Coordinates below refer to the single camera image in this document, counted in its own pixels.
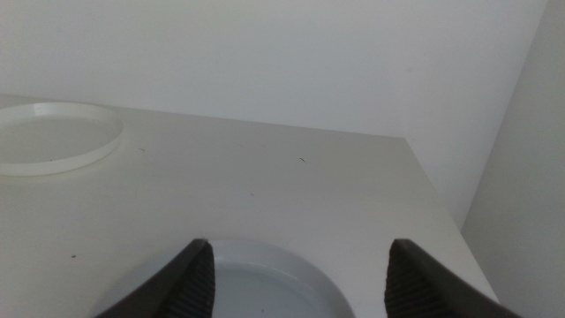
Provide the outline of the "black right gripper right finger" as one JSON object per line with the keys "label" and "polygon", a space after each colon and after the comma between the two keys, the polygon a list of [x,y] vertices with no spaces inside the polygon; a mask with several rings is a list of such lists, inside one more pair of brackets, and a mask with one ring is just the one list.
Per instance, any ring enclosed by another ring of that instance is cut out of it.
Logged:
{"label": "black right gripper right finger", "polygon": [[519,318],[406,238],[389,249],[384,304],[394,318]]}

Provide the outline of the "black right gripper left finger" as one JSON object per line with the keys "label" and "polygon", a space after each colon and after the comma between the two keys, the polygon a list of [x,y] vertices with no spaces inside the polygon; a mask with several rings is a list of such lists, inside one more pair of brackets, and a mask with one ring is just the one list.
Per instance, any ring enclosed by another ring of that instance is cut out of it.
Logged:
{"label": "black right gripper left finger", "polygon": [[196,238],[102,318],[211,318],[215,304],[212,245]]}

